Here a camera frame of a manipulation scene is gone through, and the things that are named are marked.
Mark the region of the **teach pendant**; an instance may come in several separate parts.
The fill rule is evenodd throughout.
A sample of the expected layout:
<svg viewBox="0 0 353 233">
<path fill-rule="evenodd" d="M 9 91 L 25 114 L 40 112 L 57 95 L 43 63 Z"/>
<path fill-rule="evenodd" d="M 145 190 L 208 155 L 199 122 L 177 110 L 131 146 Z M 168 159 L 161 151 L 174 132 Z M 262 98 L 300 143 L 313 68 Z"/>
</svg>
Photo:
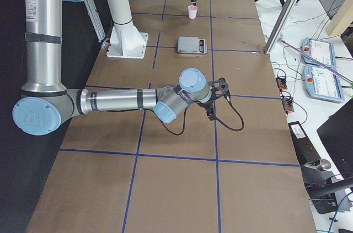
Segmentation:
<svg viewBox="0 0 353 233">
<path fill-rule="evenodd" d="M 330 68 L 336 68 L 334 44 L 332 42 L 306 37 L 302 41 L 302 51 Z"/>
<path fill-rule="evenodd" d="M 339 78 L 327 69 L 307 64 L 303 76 L 310 97 L 338 103 L 345 101 Z"/>
</svg>

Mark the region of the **aluminium frame post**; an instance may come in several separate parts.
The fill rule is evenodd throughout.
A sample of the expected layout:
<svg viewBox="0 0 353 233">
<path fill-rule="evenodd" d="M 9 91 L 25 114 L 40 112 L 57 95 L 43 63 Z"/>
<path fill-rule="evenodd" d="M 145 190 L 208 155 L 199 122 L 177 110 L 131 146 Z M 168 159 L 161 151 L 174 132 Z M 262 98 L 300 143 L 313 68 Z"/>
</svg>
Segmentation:
<svg viewBox="0 0 353 233">
<path fill-rule="evenodd" d="M 282 7 L 282 10 L 279 14 L 279 17 L 274 25 L 274 28 L 268 38 L 268 41 L 265 45 L 264 48 L 264 53 L 269 54 L 271 50 L 273 49 L 275 43 L 280 37 L 281 30 L 283 29 L 284 25 L 286 24 L 291 10 L 293 6 L 295 5 L 297 0 L 286 0 L 285 5 Z"/>
</svg>

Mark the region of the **black power box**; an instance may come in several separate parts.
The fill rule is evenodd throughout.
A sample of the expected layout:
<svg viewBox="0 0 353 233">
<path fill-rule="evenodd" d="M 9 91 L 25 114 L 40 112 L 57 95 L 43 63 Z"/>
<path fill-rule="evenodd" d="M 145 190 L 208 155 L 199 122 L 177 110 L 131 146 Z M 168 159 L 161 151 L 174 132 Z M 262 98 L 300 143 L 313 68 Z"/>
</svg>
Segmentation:
<svg viewBox="0 0 353 233">
<path fill-rule="evenodd" d="M 318 171 L 328 171 L 331 163 L 323 159 L 308 138 L 302 125 L 298 121 L 288 123 L 292 142 L 300 165 Z"/>
</svg>

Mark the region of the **orange terminal block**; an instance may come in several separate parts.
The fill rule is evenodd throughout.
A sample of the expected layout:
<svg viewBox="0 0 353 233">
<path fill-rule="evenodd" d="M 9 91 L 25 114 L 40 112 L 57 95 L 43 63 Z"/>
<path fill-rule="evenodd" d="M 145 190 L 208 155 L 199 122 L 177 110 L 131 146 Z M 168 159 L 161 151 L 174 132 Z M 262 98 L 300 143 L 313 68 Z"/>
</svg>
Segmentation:
<svg viewBox="0 0 353 233">
<path fill-rule="evenodd" d="M 285 78 L 276 77 L 276 83 L 279 91 L 287 90 L 287 84 Z"/>
<path fill-rule="evenodd" d="M 282 105 L 286 114 L 294 112 L 293 100 L 292 99 L 282 99 Z"/>
</svg>

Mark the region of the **lower teach pendant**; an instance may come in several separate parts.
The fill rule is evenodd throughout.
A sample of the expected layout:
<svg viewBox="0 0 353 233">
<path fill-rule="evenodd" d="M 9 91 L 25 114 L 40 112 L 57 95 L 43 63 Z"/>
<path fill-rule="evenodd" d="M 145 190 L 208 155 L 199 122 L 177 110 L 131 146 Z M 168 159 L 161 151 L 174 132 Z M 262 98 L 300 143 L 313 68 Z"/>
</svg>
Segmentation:
<svg viewBox="0 0 353 233">
<path fill-rule="evenodd" d="M 310 97 L 338 103 L 345 101 L 339 78 L 327 69 L 307 64 L 303 76 Z"/>
</svg>

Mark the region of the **silver digital kitchen scale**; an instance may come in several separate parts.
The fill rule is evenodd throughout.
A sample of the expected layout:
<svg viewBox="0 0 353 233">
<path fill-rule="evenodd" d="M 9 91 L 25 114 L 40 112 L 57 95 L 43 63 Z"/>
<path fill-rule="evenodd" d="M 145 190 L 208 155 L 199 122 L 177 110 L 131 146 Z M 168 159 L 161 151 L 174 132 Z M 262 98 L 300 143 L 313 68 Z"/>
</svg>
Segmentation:
<svg viewBox="0 0 353 233">
<path fill-rule="evenodd" d="M 180 36 L 177 51 L 179 53 L 206 54 L 207 40 L 199 37 Z"/>
</svg>

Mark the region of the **pink paper cup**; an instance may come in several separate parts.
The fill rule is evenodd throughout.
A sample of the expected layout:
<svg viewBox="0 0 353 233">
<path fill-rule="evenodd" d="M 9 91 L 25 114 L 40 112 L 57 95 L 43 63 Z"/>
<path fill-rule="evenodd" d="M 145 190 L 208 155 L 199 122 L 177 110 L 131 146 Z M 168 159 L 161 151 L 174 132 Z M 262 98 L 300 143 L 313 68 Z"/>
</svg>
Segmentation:
<svg viewBox="0 0 353 233">
<path fill-rule="evenodd" d="M 188 17 L 189 19 L 195 19 L 197 16 L 198 7 L 195 5 L 188 6 Z"/>
</svg>

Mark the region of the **upper teach pendant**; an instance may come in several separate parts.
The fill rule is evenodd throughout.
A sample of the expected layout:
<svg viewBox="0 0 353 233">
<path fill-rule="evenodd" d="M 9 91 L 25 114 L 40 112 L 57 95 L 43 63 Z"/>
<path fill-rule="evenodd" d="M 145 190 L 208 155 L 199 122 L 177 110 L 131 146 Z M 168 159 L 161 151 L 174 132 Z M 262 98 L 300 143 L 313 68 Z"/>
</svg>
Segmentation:
<svg viewBox="0 0 353 233">
<path fill-rule="evenodd" d="M 302 41 L 302 51 L 330 68 L 336 68 L 334 44 L 332 42 L 306 37 Z"/>
</svg>

